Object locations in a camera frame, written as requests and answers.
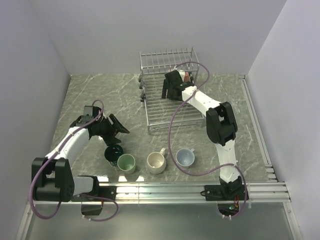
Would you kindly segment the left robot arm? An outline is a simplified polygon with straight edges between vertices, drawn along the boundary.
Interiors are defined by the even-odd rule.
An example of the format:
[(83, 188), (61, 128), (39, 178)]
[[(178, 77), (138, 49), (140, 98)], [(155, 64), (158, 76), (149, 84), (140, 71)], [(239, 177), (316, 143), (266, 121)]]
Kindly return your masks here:
[(73, 176), (71, 167), (78, 152), (93, 136), (99, 136), (107, 146), (119, 144), (118, 133), (126, 129), (110, 114), (105, 117), (98, 106), (86, 105), (83, 114), (70, 125), (67, 135), (45, 157), (37, 157), (31, 165), (31, 197), (34, 201), (69, 202), (83, 194), (89, 201), (101, 195), (97, 176)]

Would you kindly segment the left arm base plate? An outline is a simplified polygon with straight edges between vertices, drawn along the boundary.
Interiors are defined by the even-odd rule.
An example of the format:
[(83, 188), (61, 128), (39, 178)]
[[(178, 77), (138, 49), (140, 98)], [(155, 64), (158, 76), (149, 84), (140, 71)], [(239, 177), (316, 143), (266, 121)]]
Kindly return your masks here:
[(100, 186), (96, 193), (88, 192), (85, 193), (88, 196), (75, 195), (71, 201), (81, 203), (81, 214), (86, 217), (98, 217), (102, 211), (105, 203), (111, 203), (114, 207), (117, 206), (113, 203), (116, 200), (117, 187), (111, 186)]

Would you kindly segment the pink mug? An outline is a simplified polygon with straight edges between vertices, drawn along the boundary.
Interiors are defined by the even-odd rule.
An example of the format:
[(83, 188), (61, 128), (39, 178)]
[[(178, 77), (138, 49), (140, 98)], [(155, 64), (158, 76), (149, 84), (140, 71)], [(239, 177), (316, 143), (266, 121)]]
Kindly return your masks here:
[(183, 75), (183, 82), (184, 83), (187, 83), (187, 82), (191, 82), (191, 78), (189, 76), (189, 73), (188, 72), (185, 72), (184, 75)]

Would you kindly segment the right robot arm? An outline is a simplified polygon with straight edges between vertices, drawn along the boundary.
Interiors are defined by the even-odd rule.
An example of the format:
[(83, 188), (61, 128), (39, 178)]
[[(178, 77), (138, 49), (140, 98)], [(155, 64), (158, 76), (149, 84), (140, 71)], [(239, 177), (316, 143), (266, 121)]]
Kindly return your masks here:
[(227, 101), (220, 102), (212, 99), (200, 91), (192, 81), (184, 81), (185, 76), (186, 72), (178, 69), (164, 75), (161, 97), (182, 102), (174, 111), (169, 122), (167, 134), (169, 155), (173, 156), (170, 140), (174, 118), (184, 105), (189, 104), (205, 116), (206, 133), (209, 140), (215, 145), (219, 166), (204, 173), (187, 172), (186, 174), (198, 177), (220, 170), (220, 193), (216, 199), (219, 201), (235, 200), (243, 194), (243, 200), (246, 201), (248, 199), (247, 185), (243, 173), (237, 166), (235, 154), (238, 126), (232, 105)]

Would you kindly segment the light blue mug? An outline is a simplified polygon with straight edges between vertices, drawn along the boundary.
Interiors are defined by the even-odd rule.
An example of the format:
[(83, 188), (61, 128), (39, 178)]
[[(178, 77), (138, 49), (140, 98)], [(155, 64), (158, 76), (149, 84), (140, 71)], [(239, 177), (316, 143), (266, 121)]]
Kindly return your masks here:
[(179, 167), (183, 170), (188, 169), (190, 166), (193, 165), (195, 162), (195, 149), (188, 149), (188, 148), (182, 148), (179, 149), (176, 153), (176, 162), (179, 165)]

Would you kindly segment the aluminium rail frame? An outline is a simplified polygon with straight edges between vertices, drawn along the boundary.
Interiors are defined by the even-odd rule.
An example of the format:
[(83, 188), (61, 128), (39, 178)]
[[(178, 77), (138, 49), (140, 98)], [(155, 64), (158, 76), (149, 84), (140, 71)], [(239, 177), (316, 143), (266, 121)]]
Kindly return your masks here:
[(235, 219), (219, 213), (217, 201), (200, 192), (218, 186), (217, 176), (193, 180), (167, 168), (164, 176), (144, 172), (116, 183), (115, 202), (107, 202), (112, 220), (93, 223), (80, 217), (82, 202), (63, 203), (49, 220), (24, 211), (18, 240), (300, 240), (302, 233), (289, 191), (277, 179), (244, 75), (215, 78), (239, 100), (240, 135), (235, 154), (247, 184), (249, 199)]

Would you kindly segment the beige speckled mug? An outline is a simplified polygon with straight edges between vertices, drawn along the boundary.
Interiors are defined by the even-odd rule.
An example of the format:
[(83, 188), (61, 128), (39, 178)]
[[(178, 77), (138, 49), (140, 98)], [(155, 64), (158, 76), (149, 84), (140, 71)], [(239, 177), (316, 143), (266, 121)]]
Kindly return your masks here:
[(150, 173), (161, 174), (165, 170), (167, 166), (165, 152), (166, 148), (163, 147), (159, 152), (152, 152), (148, 155), (146, 166)]

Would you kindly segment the metal dish rack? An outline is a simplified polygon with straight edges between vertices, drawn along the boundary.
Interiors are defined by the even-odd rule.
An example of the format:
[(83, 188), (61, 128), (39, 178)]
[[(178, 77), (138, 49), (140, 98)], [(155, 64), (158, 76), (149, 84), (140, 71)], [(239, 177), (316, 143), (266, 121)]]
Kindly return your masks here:
[(193, 47), (139, 53), (140, 101), (144, 104), (148, 134), (166, 130), (182, 103), (183, 84), (173, 86), (165, 74), (173, 71), (176, 65), (187, 62), (178, 69), (189, 74), (191, 83), (194, 83), (200, 70), (200, 66), (194, 63), (197, 61)]

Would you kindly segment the dark green mug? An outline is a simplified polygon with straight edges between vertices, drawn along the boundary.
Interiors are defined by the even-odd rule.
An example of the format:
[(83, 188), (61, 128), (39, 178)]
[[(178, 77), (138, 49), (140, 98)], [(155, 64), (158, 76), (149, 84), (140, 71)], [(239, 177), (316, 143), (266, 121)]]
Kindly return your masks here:
[(124, 154), (124, 149), (119, 144), (109, 145), (104, 151), (104, 157), (108, 161), (108, 163), (117, 168), (118, 167), (118, 159), (120, 156)]

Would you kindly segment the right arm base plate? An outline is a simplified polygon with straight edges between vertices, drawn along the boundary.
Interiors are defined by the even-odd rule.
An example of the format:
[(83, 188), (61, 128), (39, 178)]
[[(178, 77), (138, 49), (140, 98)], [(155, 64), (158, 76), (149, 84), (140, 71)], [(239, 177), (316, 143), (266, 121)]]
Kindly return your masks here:
[(244, 203), (249, 200), (249, 194), (246, 192), (243, 184), (232, 186), (231, 184), (205, 185), (200, 195), (207, 202), (218, 203), (218, 212), (223, 218), (234, 218), (241, 212), (240, 201)]

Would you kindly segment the light green cup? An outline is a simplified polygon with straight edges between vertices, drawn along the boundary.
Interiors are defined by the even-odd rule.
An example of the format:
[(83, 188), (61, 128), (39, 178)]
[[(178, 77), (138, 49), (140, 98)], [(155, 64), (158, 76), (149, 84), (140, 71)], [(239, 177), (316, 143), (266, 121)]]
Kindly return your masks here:
[(125, 174), (133, 174), (136, 169), (136, 160), (131, 154), (123, 154), (117, 160), (118, 168)]

